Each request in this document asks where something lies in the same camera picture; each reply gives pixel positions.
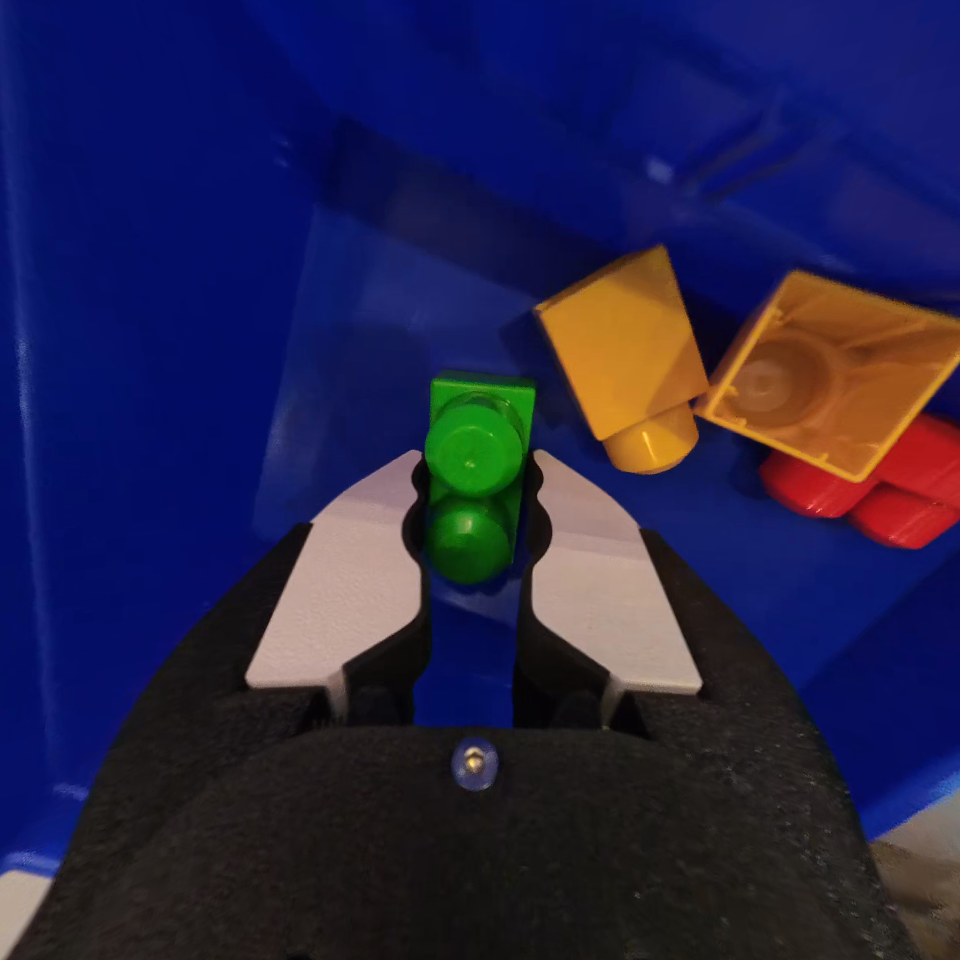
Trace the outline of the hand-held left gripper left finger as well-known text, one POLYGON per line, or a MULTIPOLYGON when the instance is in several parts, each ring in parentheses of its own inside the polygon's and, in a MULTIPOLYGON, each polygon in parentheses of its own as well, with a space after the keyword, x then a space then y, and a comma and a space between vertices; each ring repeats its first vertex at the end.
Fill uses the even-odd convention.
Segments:
POLYGON ((432 654, 422 462, 420 450, 402 454, 314 517, 247 667, 251 689, 324 690, 345 721, 360 692, 379 687, 412 718, 432 654))

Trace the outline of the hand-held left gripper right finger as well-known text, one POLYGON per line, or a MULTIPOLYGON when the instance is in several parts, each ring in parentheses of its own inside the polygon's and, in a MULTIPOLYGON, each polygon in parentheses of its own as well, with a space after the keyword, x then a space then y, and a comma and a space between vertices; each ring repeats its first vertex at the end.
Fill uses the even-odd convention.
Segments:
POLYGON ((517 723, 557 723, 579 698, 615 723, 636 692, 699 695, 699 666, 631 512, 544 449, 528 494, 517 723))

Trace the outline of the green two-stud toy block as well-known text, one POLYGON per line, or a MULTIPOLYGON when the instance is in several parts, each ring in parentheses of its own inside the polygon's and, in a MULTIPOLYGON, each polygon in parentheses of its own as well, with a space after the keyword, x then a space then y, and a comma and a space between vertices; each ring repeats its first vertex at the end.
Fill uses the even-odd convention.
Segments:
POLYGON ((474 586, 515 560, 536 383, 443 370, 430 383, 427 556, 450 581, 474 586))

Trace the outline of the yellow toy block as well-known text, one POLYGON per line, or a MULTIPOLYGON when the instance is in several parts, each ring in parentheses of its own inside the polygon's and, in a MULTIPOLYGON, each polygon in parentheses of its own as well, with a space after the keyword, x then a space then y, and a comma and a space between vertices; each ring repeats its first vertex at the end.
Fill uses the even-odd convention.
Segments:
POLYGON ((791 271, 740 328, 693 409, 863 483, 957 365, 957 318, 791 271))
POLYGON ((691 401, 709 380, 665 245, 610 263, 535 315, 616 468, 664 473, 690 455, 691 401))

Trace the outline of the blue plastic bin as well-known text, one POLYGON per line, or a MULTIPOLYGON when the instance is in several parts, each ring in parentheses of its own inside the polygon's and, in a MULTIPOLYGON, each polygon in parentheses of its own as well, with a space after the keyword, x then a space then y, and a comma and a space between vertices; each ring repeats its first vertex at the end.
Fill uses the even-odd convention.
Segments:
POLYGON ((959 1, 2 1, 2 868, 445 369, 775 654, 869 837, 959 793, 959 529, 791 514, 711 423, 619 473, 533 316, 665 245, 704 364, 791 269, 959 315, 959 1))

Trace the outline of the red two-stud toy block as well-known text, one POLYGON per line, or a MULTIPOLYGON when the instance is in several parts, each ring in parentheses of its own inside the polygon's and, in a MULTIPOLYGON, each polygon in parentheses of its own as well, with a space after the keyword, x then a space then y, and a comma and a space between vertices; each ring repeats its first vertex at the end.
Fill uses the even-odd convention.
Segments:
POLYGON ((765 491, 796 514, 846 519, 895 548, 923 548, 959 522, 959 423, 920 414, 861 483, 775 450, 765 491))

